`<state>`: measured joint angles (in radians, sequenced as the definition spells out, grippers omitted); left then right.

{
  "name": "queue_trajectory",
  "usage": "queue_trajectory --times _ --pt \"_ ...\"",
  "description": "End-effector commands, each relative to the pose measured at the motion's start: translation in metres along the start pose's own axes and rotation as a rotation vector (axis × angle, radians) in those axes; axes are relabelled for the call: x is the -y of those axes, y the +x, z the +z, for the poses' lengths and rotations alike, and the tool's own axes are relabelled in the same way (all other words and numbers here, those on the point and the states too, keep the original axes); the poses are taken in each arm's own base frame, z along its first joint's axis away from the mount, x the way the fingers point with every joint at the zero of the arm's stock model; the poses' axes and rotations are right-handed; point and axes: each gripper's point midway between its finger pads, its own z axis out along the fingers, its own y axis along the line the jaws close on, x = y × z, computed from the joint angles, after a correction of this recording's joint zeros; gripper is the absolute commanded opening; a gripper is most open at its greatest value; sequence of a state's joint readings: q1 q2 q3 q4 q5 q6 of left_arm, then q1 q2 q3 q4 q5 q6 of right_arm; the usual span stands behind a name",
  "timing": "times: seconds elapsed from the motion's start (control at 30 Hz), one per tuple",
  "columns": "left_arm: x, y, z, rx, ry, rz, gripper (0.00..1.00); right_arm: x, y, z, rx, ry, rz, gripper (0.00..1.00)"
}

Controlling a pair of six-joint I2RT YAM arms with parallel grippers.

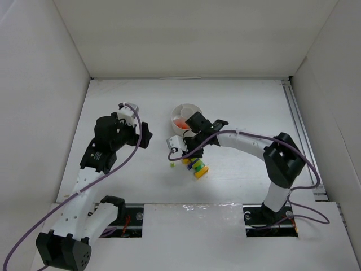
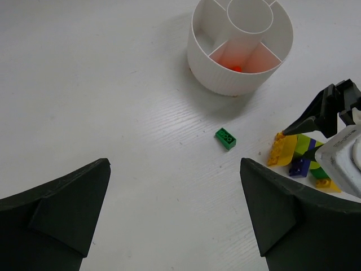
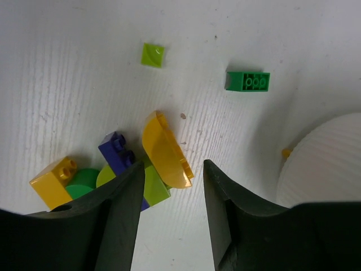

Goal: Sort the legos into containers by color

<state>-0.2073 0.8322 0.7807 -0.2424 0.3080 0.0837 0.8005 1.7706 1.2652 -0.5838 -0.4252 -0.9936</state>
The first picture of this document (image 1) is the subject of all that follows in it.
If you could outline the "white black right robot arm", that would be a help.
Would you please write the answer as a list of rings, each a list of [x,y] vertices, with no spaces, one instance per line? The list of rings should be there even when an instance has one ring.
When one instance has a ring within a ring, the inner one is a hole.
[[[247,132],[231,129],[227,121],[217,119],[212,123],[199,112],[188,118],[186,124],[195,135],[184,138],[187,148],[183,151],[184,155],[191,152],[191,158],[201,158],[205,146],[216,145],[251,154],[265,163],[270,186],[261,204],[261,214],[265,223],[276,222],[294,180],[305,166],[291,136],[283,132],[275,137],[251,136]]]

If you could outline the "multicolour lego assembly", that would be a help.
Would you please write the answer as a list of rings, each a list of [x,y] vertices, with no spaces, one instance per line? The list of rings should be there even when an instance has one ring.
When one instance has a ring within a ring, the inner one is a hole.
[[[208,166],[199,158],[183,159],[182,163],[189,171],[193,171],[196,179],[203,177],[209,170]]]

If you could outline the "orange round lego dish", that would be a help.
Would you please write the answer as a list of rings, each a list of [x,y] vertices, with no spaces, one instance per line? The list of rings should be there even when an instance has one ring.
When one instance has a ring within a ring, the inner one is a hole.
[[[189,130],[190,129],[190,127],[187,125],[185,119],[183,119],[183,118],[175,119],[175,120],[173,120],[173,123],[179,129],[183,129],[183,130]]]

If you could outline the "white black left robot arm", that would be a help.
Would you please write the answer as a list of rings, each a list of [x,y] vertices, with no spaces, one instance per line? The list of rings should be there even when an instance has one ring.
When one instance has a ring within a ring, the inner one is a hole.
[[[117,151],[125,145],[147,148],[152,138],[148,124],[141,122],[138,107],[120,104],[117,112],[96,121],[94,137],[80,162],[72,195],[58,206],[60,218],[47,233],[39,233],[36,247],[46,267],[85,270],[92,246],[108,225],[125,215],[125,201],[105,196],[89,214],[97,185],[114,173]]]

